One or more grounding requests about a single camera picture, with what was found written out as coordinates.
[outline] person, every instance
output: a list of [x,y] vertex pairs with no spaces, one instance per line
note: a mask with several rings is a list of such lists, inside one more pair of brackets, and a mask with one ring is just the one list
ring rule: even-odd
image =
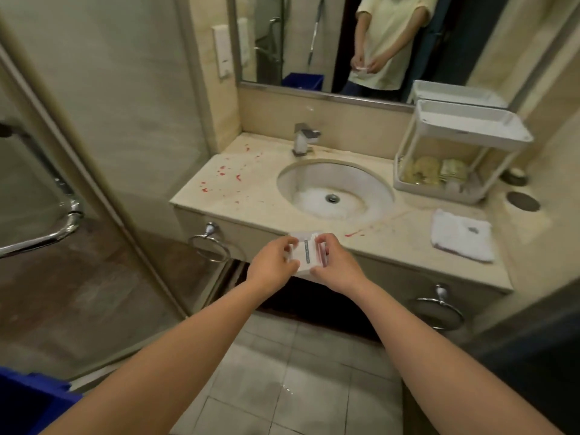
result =
[[[561,434],[528,402],[369,281],[332,234],[328,265],[312,269],[369,318],[402,379],[441,435]],[[268,243],[245,282],[139,351],[43,435],[167,435],[204,387],[250,314],[286,284],[299,262],[293,237]]]
[[437,0],[362,0],[357,9],[354,56],[342,94],[397,101],[412,43]]

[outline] faucet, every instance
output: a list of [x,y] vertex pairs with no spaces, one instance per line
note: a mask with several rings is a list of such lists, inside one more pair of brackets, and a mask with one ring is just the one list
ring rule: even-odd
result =
[[311,151],[312,148],[309,148],[308,144],[318,143],[320,134],[320,131],[311,129],[308,124],[295,124],[294,149],[292,150],[294,156],[300,157]]

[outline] shirt sleeve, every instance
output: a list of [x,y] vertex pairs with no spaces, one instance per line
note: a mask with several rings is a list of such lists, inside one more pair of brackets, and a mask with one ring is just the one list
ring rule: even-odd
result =
[[359,17],[359,13],[361,12],[368,12],[372,15],[373,12],[375,11],[377,2],[379,2],[379,0],[361,0],[361,4],[357,9],[357,18]]
[[429,24],[429,21],[431,21],[433,13],[435,12],[435,8],[437,7],[437,1],[438,0],[419,0],[417,2],[417,6],[415,8],[424,6],[425,8],[427,8],[427,11],[429,12],[429,18],[425,21],[423,27],[425,27],[427,24]]

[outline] mirror frame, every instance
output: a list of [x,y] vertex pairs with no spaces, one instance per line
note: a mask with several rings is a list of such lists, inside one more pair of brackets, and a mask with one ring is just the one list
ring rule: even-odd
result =
[[[227,16],[228,25],[230,28],[230,40],[232,43],[231,52],[234,58],[234,73],[236,76],[236,86],[238,88],[242,87],[245,89],[254,89],[267,91],[279,94],[290,94],[294,96],[308,97],[318,100],[326,100],[330,102],[341,102],[344,104],[361,105],[363,107],[373,107],[388,109],[391,111],[398,111],[404,113],[413,113],[415,110],[415,105],[407,104],[404,102],[393,102],[393,101],[383,101],[379,99],[368,99],[355,96],[346,96],[343,94],[335,93],[325,93],[325,92],[314,92],[310,90],[300,90],[293,89],[290,87],[282,87],[277,85],[260,84],[257,82],[246,81],[242,79],[242,63],[240,56],[240,35],[238,32],[238,21],[237,21],[237,6],[236,0],[226,0],[227,1]],[[542,75],[546,72],[548,67],[552,64],[558,52],[562,50],[568,38],[572,35],[576,29],[576,25],[580,22],[580,4],[570,13],[569,17],[566,19],[562,28],[558,31],[554,40],[550,43],[547,49],[544,51],[543,55],[540,57],[534,68],[531,70],[528,78],[524,81],[519,91],[511,100],[507,109],[511,112],[517,112],[519,108],[523,105],[528,97],[528,94],[538,81],[541,79]]]

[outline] blue bin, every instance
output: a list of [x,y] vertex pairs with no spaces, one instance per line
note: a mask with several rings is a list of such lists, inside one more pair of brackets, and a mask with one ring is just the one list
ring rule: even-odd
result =
[[0,433],[37,435],[82,398],[69,388],[39,373],[22,375],[0,367]]
[[301,90],[314,90],[321,92],[323,89],[324,75],[311,75],[309,73],[290,73],[282,80],[282,87],[290,87]]

